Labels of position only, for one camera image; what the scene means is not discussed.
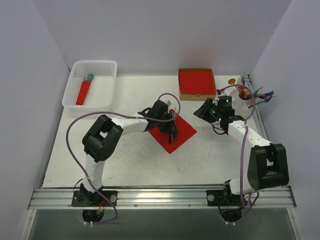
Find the glass panel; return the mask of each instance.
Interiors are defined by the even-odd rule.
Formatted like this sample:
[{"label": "glass panel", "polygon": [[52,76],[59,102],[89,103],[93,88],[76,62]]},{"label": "glass panel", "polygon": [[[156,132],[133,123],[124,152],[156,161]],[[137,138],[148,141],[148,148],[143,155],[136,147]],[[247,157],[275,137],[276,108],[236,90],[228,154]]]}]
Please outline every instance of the glass panel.
[{"label": "glass panel", "polygon": [[[287,210],[253,209],[235,226],[226,226],[218,209],[119,210],[119,217],[104,225],[83,225],[80,210],[38,210],[30,240],[86,239],[295,239]],[[106,216],[113,216],[108,210]]]}]

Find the white plastic basket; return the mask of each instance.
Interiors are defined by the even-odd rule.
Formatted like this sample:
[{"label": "white plastic basket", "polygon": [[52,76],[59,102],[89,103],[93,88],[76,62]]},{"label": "white plastic basket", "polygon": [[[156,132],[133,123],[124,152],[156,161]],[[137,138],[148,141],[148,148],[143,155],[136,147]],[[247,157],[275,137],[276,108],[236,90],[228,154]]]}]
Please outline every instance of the white plastic basket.
[{"label": "white plastic basket", "polygon": [[[76,105],[84,77],[93,74],[83,105]],[[77,61],[71,70],[62,105],[78,112],[105,111],[111,104],[117,75],[117,63],[106,60]]]}]

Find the white wall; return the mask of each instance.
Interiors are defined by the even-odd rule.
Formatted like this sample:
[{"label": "white wall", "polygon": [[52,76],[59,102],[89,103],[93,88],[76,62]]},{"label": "white wall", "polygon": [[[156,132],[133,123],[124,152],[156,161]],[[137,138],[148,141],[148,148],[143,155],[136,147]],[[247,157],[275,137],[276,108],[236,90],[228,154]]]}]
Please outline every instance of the white wall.
[{"label": "white wall", "polygon": [[290,183],[306,239],[319,239],[320,1],[293,0],[252,73],[277,97],[261,114],[287,150]]},{"label": "white wall", "polygon": [[33,0],[71,68],[118,63],[118,74],[250,73],[291,0]]},{"label": "white wall", "polygon": [[31,0],[0,2],[0,239],[17,239],[49,159],[69,70]]}]

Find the red box lid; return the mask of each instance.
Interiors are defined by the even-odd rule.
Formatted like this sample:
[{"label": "red box lid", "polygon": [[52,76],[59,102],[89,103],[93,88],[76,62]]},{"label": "red box lid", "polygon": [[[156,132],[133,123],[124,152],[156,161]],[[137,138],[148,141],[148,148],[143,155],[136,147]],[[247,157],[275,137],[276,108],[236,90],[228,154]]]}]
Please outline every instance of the red box lid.
[{"label": "red box lid", "polygon": [[181,71],[179,72],[179,87],[182,94],[215,94],[211,71]]}]

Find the white table surface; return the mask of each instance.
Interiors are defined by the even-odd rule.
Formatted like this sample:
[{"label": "white table surface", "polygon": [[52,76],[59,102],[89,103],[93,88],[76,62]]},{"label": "white table surface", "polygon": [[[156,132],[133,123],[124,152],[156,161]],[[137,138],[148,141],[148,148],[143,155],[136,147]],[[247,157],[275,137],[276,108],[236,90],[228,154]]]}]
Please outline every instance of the white table surface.
[{"label": "white table surface", "polygon": [[[230,78],[215,76],[216,88],[228,85]],[[162,93],[179,97],[178,76],[121,76],[116,78],[110,111],[133,115],[152,107]],[[161,100],[176,102],[171,96]],[[172,154],[167,153],[148,132],[122,136],[113,155],[106,160],[102,183],[104,186],[156,186],[223,184],[239,177],[241,144],[228,135],[217,135],[209,123],[193,115],[202,101],[181,101],[180,115],[197,133]],[[73,187],[84,173],[71,157],[66,146],[66,130],[76,117],[84,113],[63,110],[53,150],[46,170],[44,188]],[[97,116],[81,119],[71,129],[70,145],[85,166],[82,138]],[[251,118],[248,125],[256,130]],[[245,153],[244,169],[249,158]]]}]

